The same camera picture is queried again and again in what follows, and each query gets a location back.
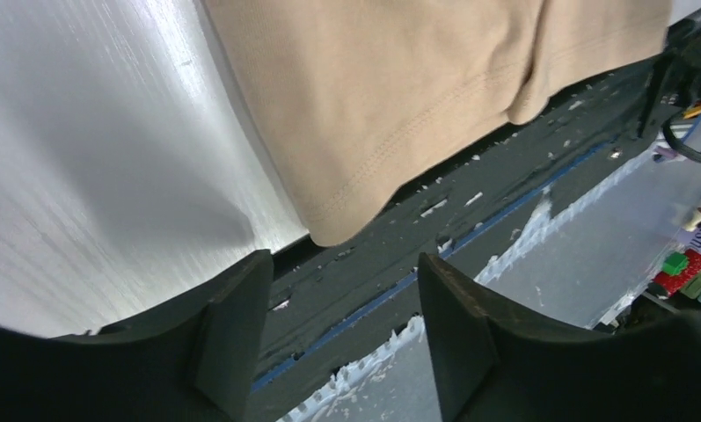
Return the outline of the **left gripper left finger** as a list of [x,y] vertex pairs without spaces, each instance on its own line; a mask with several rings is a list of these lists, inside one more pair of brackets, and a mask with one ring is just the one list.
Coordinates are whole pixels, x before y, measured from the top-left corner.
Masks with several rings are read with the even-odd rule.
[[95,334],[0,327],[0,421],[240,421],[274,263],[255,251]]

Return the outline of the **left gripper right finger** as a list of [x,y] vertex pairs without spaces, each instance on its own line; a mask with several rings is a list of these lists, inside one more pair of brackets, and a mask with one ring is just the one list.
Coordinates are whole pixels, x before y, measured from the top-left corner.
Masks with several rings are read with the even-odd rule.
[[602,333],[426,253],[418,287],[445,421],[701,421],[701,311]]

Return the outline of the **beige t shirt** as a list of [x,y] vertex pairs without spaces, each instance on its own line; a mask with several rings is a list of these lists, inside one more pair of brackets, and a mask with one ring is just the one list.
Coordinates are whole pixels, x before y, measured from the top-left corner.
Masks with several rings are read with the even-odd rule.
[[569,85],[657,55],[669,1],[208,1],[315,244]]

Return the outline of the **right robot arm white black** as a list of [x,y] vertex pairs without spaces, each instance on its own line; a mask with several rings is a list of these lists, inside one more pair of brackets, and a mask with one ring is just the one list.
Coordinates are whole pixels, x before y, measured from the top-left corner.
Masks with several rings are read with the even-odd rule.
[[638,136],[654,137],[661,126],[701,103],[701,17],[671,28],[667,46],[653,66]]

